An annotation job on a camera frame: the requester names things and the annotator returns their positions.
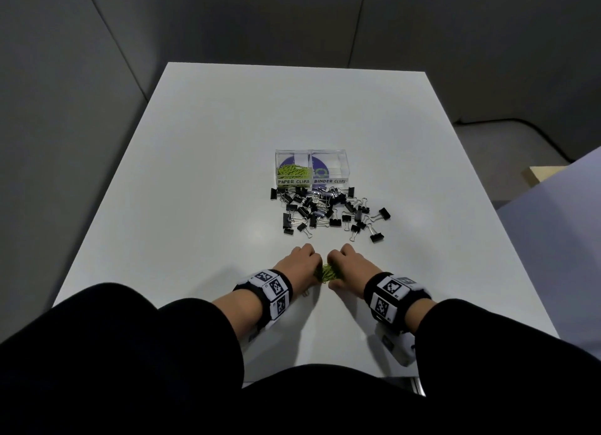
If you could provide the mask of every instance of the transparent organizer box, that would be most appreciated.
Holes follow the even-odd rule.
[[[305,174],[289,176],[282,166],[307,168]],[[278,187],[308,187],[311,185],[346,188],[349,184],[349,161],[346,150],[276,150],[275,179]]]

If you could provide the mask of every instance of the gray floor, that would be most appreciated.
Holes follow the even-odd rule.
[[[455,131],[491,201],[511,201],[525,193],[529,187],[521,172],[528,166],[568,164],[522,122],[457,125]]]

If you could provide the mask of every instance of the wristband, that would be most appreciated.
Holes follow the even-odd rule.
[[[381,272],[367,282],[363,297],[372,316],[395,334],[406,332],[405,315],[419,299],[432,299],[430,293],[407,277]]]
[[[261,301],[263,314],[257,323],[257,332],[271,327],[290,306],[292,286],[288,277],[274,269],[266,269],[251,275],[244,283],[234,287],[252,291]]]

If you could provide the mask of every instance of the pile of binder clips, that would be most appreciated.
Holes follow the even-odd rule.
[[[378,220],[388,220],[390,214],[385,208],[381,208],[377,215],[370,216],[370,208],[367,207],[367,198],[355,196],[355,188],[345,190],[339,188],[317,187],[287,187],[272,188],[271,199],[279,199],[282,206],[285,205],[284,221],[282,228],[284,234],[293,235],[296,227],[308,238],[313,237],[311,230],[320,226],[324,228],[341,228],[350,231],[350,241],[365,228],[370,231],[370,239],[373,243],[384,239],[382,233],[377,232],[373,223]],[[338,206],[343,208],[341,218],[338,218]]]

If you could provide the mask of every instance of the table top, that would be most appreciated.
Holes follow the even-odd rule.
[[[426,75],[404,71],[168,64],[56,303],[107,281],[156,306],[213,300],[307,241],[340,249],[338,228],[282,234],[269,199],[275,150],[305,148],[346,149],[356,194],[390,213],[358,252],[435,300],[557,335]],[[416,376],[374,326],[365,303],[315,287],[244,353],[245,380],[304,363]]]

